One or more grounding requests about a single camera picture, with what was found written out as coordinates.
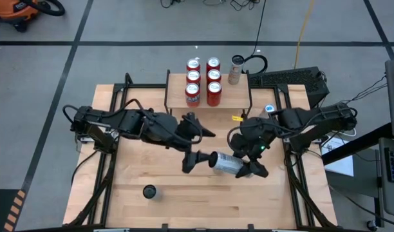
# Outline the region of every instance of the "black cap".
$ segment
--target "black cap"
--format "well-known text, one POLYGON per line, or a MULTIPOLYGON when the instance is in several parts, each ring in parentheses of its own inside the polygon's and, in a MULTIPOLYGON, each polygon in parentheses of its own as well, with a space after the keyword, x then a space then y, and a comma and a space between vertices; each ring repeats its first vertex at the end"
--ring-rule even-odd
POLYGON ((157 189, 151 184, 147 185, 143 189, 143 196, 147 199, 151 199, 155 197, 156 194, 157 194, 157 189))
POLYGON ((244 64, 244 57, 241 55, 235 55, 233 58, 231 58, 231 62, 233 62, 233 64, 242 65, 244 64))

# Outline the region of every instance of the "white paper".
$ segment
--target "white paper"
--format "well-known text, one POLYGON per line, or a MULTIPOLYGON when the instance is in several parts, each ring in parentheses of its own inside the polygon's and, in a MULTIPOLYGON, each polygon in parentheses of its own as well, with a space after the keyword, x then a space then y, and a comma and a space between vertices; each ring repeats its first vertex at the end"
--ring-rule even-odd
MULTIPOLYGON (((348 141, 346 141, 346 140, 341 140, 336 137, 332 138, 330 141, 328 141, 321 148, 321 153, 324 155, 325 153, 328 153, 329 151, 334 150, 335 148, 338 148, 339 146, 342 146, 343 141, 344 141, 344 143, 348 143, 348 141)), ((332 171, 335 173, 340 173, 343 175, 354 177, 353 156, 350 155, 346 158, 343 158, 341 160, 338 160, 336 162, 328 164, 324 168, 326 171, 332 171)))

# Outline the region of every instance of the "red soda can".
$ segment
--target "red soda can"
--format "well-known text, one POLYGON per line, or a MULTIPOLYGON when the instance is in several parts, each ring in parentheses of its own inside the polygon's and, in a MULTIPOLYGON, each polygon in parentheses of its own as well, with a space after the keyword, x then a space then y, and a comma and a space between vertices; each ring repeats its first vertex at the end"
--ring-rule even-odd
POLYGON ((218 70, 220 71, 220 60, 217 57, 211 57, 206 64, 206 74, 209 74, 210 70, 218 70))
POLYGON ((207 87, 207 104, 209 106, 218 106, 221 99, 221 84, 211 82, 207 87))
POLYGON ((211 82, 221 82, 221 73, 218 70, 210 70, 207 74, 207 85, 211 82))
POLYGON ((185 87, 185 101, 188 107, 197 107, 200 104, 200 88, 196 83, 190 83, 185 87))
POLYGON ((191 70, 200 72, 200 62, 197 59, 189 59, 189 61, 187 61, 187 72, 191 70))
POLYGON ((198 86, 200 86, 200 81, 201 81, 200 73, 197 72, 196 70, 191 70, 187 73, 187 78, 186 78, 186 83, 196 83, 198 86))

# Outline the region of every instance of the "yellow cable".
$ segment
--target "yellow cable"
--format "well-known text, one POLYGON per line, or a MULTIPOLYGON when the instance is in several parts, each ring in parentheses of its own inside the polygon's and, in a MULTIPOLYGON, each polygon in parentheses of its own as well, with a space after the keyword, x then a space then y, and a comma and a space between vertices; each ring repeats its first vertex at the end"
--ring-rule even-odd
POLYGON ((295 50, 294 69, 295 69, 296 66, 297 66, 297 60, 299 59, 300 41, 301 41, 301 38, 303 37, 303 32, 305 32, 307 20, 308 20, 308 18, 310 17, 310 14, 312 13, 313 5, 314 5, 314 0, 311 0, 311 1, 310 1, 310 5, 308 6, 308 10, 307 10, 307 14, 306 14, 306 17, 305 17, 305 21, 303 22, 303 26, 301 27, 301 32, 300 32, 300 36, 299 36, 299 41, 297 42, 297 48, 296 48, 296 50, 295 50))

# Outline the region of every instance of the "wooden table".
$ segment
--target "wooden table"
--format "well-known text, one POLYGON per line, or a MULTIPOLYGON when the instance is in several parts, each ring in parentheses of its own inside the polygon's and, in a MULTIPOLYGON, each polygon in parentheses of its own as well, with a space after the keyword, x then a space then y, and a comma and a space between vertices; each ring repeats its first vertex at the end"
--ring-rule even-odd
MULTIPOLYGON (((288 87, 292 107, 308 109, 305 87, 288 87)), ((92 106, 108 110, 112 89, 113 85, 98 85, 92 106)), ((163 88, 130 88, 127 99, 132 98, 137 98, 145 108, 165 111, 163 88)), ((265 104, 276 105, 274 92, 268 89, 252 90, 252 101, 251 116, 259 115, 265 104)), ((190 110, 173 110, 173 115, 179 118, 190 110)), ((225 137, 231 128, 238 126, 238 122, 232 121, 231 117, 240 115, 241 110, 199 108, 194 109, 194 112, 201 124, 217 136, 204 138, 193 150, 201 149, 206 153, 218 150, 232 154, 225 137)), ((92 144, 82 146, 79 162, 92 152, 92 148, 92 144)), ((319 153, 317 146, 313 145, 310 149, 319 153)), ((256 229, 295 229, 283 156, 282 142, 276 139, 259 160, 269 171, 265 179, 257 176, 236 179, 227 173, 214 172, 205 163, 198 164, 190 174, 184 174, 183 153, 138 140, 121 139, 106 226, 160 228, 167 223, 169 228, 247 229, 247 224, 254 224, 256 229), (163 191, 161 201, 147 200, 142 196, 142 189, 148 184, 154 184, 163 191)), ((93 193, 99 157, 97 155, 90 159, 77 172, 64 223, 77 216, 93 193)), ((321 159, 306 153, 303 163, 311 198, 326 217, 336 224, 321 159)), ((102 199, 98 201, 96 222, 99 222, 101 205, 102 199)), ((301 209, 303 224, 306 224, 303 204, 301 209)))

